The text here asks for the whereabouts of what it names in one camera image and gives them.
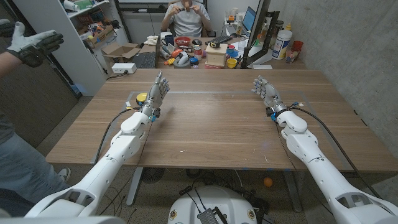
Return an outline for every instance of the keyboard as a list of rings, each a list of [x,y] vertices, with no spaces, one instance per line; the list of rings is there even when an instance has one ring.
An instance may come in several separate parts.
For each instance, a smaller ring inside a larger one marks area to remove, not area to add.
[[[232,40],[232,37],[227,36],[227,35],[222,35],[221,37],[214,38],[213,40],[208,41],[205,44],[208,45],[210,42],[219,42],[222,44],[222,43],[228,42],[230,40]]]
[[[134,56],[132,62],[136,64],[137,68],[156,68],[156,53],[138,53]]]

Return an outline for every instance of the gray glove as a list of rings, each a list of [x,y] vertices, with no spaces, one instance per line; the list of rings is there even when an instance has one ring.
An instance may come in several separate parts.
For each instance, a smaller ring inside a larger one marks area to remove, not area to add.
[[[14,26],[8,19],[0,19],[0,37],[12,37]]]
[[[30,37],[24,37],[25,25],[15,23],[11,46],[7,51],[30,67],[38,67],[48,54],[60,48],[63,43],[63,35],[55,30],[39,33]]]

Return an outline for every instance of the white wall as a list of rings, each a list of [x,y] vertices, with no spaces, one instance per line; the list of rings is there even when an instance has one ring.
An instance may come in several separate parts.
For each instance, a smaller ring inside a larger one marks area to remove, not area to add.
[[[283,8],[287,0],[272,0],[269,11],[280,11],[279,20],[284,18]],[[255,11],[259,5],[259,0],[208,0],[208,13],[211,19],[213,30],[217,30],[217,36],[221,35],[221,29],[224,26],[225,11],[231,10],[233,7],[238,8],[238,12],[246,12],[248,6]]]

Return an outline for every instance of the person's arm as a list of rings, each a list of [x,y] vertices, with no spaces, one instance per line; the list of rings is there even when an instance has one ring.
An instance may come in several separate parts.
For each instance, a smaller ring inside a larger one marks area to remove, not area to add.
[[[20,64],[22,61],[9,52],[0,54],[0,78],[5,77]]]
[[[201,17],[201,21],[207,31],[211,31],[211,22],[209,15],[207,14],[207,11],[205,8],[203,8],[203,12],[200,9],[200,6],[194,5],[192,6],[192,9],[195,11],[196,14],[198,14]]]
[[[175,5],[171,5],[167,9],[166,16],[164,17],[162,21],[162,26],[160,27],[162,32],[167,31],[167,28],[169,28],[170,23],[174,21],[174,15],[178,13],[180,13],[180,8]]]

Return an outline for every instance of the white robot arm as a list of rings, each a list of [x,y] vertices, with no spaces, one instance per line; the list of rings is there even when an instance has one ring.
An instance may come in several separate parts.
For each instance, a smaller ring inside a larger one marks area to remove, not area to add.
[[[112,138],[111,147],[105,156],[76,185],[49,195],[37,203],[25,216],[33,217],[87,217],[94,215],[102,196],[111,185],[123,163],[137,153],[144,126],[152,117],[159,117],[166,93],[167,79],[158,74],[147,94],[142,110],[135,112],[121,125],[120,132]]]
[[[338,223],[398,223],[398,208],[353,187],[321,152],[307,123],[283,104],[274,86],[259,76],[254,87],[252,91],[267,106],[267,115],[284,127],[281,133],[289,151],[307,166]]]

